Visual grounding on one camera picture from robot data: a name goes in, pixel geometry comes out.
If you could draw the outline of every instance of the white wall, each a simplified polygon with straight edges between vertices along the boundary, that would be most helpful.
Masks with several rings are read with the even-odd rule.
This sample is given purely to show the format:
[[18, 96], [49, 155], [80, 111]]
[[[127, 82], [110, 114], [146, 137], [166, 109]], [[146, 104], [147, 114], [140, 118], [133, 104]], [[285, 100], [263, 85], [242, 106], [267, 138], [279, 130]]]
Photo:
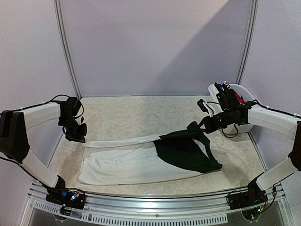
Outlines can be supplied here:
[[[0, 2], [0, 111], [65, 93], [74, 95], [51, 0]], [[29, 131], [31, 149], [45, 164], [61, 134], [56, 121]], [[16, 226], [32, 179], [0, 160], [0, 225]]]
[[235, 82], [251, 3], [62, 1], [82, 95], [203, 95]]
[[[259, 1], [254, 36], [242, 85], [270, 107], [301, 113], [301, 2]], [[270, 169], [292, 150], [293, 142], [268, 129], [254, 128]], [[301, 226], [301, 173], [282, 183], [296, 226]]]

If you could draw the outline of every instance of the plastic bin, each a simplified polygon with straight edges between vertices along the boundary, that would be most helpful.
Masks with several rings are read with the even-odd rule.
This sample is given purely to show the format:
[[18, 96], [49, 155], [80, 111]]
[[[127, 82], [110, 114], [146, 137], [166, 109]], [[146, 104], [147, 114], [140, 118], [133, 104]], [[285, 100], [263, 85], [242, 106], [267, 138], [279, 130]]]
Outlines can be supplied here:
[[[237, 85], [237, 84], [230, 84], [230, 86], [238, 93], [238, 95], [242, 96], [244, 101], [253, 101], [255, 100], [255, 97], [243, 86]], [[216, 94], [218, 94], [218, 91], [214, 84], [211, 84], [208, 87], [209, 93], [211, 95], [211, 98], [214, 102], [218, 103]], [[222, 109], [219, 105], [212, 104], [214, 107], [214, 113], [217, 114], [219, 112], [222, 112]], [[253, 125], [247, 124], [247, 125], [240, 125], [237, 126], [238, 133], [247, 133], [252, 129]], [[225, 128], [224, 133], [226, 134], [236, 134], [236, 129], [234, 128], [233, 125], [229, 125], [227, 128]]]

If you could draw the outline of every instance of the white towel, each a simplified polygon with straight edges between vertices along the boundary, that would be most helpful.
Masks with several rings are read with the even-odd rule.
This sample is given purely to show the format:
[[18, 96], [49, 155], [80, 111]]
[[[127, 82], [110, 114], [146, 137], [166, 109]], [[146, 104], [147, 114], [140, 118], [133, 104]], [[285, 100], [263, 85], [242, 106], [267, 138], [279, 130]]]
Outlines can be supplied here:
[[[120, 185], [162, 182], [201, 175], [170, 165], [157, 156], [153, 141], [159, 135], [84, 144], [79, 181], [89, 185]], [[202, 143], [195, 141], [205, 153]]]

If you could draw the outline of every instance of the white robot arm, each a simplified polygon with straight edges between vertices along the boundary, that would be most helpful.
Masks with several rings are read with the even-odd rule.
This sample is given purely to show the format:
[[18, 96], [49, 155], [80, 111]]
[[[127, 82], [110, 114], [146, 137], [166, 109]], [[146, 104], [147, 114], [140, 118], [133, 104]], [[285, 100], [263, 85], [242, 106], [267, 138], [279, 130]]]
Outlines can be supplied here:
[[47, 189], [46, 200], [56, 204], [83, 209], [85, 194], [79, 189], [69, 189], [65, 181], [51, 172], [32, 152], [27, 138], [27, 130], [49, 120], [58, 119], [58, 125], [63, 127], [66, 139], [75, 142], [85, 142], [86, 124], [79, 124], [76, 116], [83, 107], [76, 97], [66, 101], [48, 101], [44, 104], [3, 111], [0, 115], [0, 151], [11, 161], [19, 165], [34, 179]]
[[[301, 171], [301, 117], [296, 114], [264, 108], [256, 101], [241, 103], [237, 93], [229, 85], [221, 87], [216, 83], [215, 87], [219, 91], [216, 97], [223, 112], [203, 118], [199, 124], [203, 132], [211, 133], [225, 129], [234, 123], [238, 125], [252, 124], [274, 130], [294, 140], [293, 150], [288, 157], [252, 180], [248, 184], [248, 192], [229, 196], [229, 205], [233, 209], [259, 204], [262, 201], [259, 197], [265, 196], [265, 190], [293, 173]], [[208, 106], [205, 107], [207, 103], [204, 100], [198, 101], [198, 105], [202, 111], [208, 112]]]

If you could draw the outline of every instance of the wire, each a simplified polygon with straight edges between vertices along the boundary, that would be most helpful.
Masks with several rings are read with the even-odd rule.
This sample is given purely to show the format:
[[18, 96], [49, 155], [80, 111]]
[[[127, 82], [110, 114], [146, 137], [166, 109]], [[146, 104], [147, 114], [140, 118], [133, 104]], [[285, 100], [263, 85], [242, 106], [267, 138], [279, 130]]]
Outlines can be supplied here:
[[226, 201], [227, 201], [227, 202], [229, 202], [229, 196], [230, 196], [232, 193], [234, 193], [234, 192], [239, 192], [239, 193], [241, 193], [241, 192], [238, 191], [238, 190], [234, 190], [234, 191], [229, 192], [229, 193], [227, 194], [227, 197], [226, 197]]
[[236, 130], [236, 134], [235, 134], [234, 136], [232, 136], [232, 137], [227, 136], [227, 135], [225, 134], [225, 132], [224, 132], [224, 129], [222, 128], [222, 133], [223, 133], [223, 135], [224, 135], [226, 138], [234, 138], [234, 137], [236, 137], [236, 136], [238, 135], [238, 128], [236, 127], [236, 123], [234, 124], [234, 128], [235, 128], [235, 130]]
[[65, 127], [64, 126], [62, 127], [62, 131], [66, 135], [66, 131], [65, 131]]
[[70, 97], [70, 96], [68, 96], [66, 94], [59, 94], [59, 95], [56, 95], [51, 100], [46, 101], [45, 103], [41, 103], [41, 104], [37, 104], [37, 105], [31, 105], [31, 106], [28, 106], [28, 107], [24, 107], [24, 108], [20, 108], [20, 109], [15, 109], [15, 110], [8, 110], [8, 112], [18, 112], [18, 111], [26, 110], [26, 109], [29, 109], [29, 108], [46, 105], [46, 104], [49, 104], [50, 102], [52, 102], [53, 100], [55, 100], [57, 97]]
[[259, 101], [256, 100], [256, 99], [253, 100], [252, 102], [255, 102], [257, 105], [259, 105], [260, 107], [263, 107], [263, 108], [265, 108], [265, 109], [267, 109], [267, 110], [270, 110], [270, 111], [273, 111], [273, 112], [282, 113], [282, 114], [287, 114], [287, 115], [296, 117], [296, 118], [298, 118], [298, 119], [301, 119], [301, 116], [294, 115], [294, 114], [289, 113], [289, 112], [284, 112], [284, 111], [281, 111], [281, 110], [277, 110], [277, 109], [273, 109], [273, 108], [269, 108], [269, 107], [267, 107], [267, 106], [264, 106], [264, 105], [262, 105], [261, 103], [259, 103]]
[[24, 169], [23, 166], [21, 166], [18, 162], [16, 161], [13, 161], [13, 160], [10, 160], [10, 159], [7, 159], [7, 158], [3, 158], [0, 156], [0, 159], [2, 160], [5, 160], [5, 161], [8, 161], [8, 162], [12, 162], [13, 164], [16, 164], [17, 166], [19, 166], [21, 169], [24, 170], [25, 173], [27, 173], [29, 176], [31, 176], [33, 179], [35, 179], [36, 181], [39, 181], [34, 175], [32, 175], [30, 172], [28, 172], [26, 169]]
[[263, 212], [267, 211], [273, 205], [275, 199], [276, 199], [276, 196], [274, 196], [273, 201], [271, 202], [271, 204], [267, 208], [264, 208], [260, 213], [262, 214]]
[[75, 119], [78, 119], [79, 117], [83, 116], [83, 114], [84, 114], [85, 109], [84, 109], [83, 104], [80, 103], [80, 106], [81, 106], [81, 108], [83, 109], [83, 111], [82, 111], [82, 113], [81, 113], [79, 116], [74, 117]]
[[[85, 193], [83, 190], [77, 189], [77, 191], [78, 191], [78, 192], [82, 192], [83, 195], [84, 195], [84, 197], [86, 197], [86, 193]], [[70, 199], [67, 203], [65, 203], [65, 204], [61, 207], [61, 209], [60, 209], [61, 214], [66, 215], [66, 216], [70, 216], [70, 215], [72, 214], [72, 210], [66, 209], [66, 205], [68, 205], [68, 204], [69, 204], [70, 202], [72, 202], [72, 201], [73, 201], [73, 199]]]
[[211, 103], [211, 104], [216, 104], [216, 105], [220, 105], [220, 103], [217, 102], [213, 102], [213, 101], [206, 101], [207, 103]]

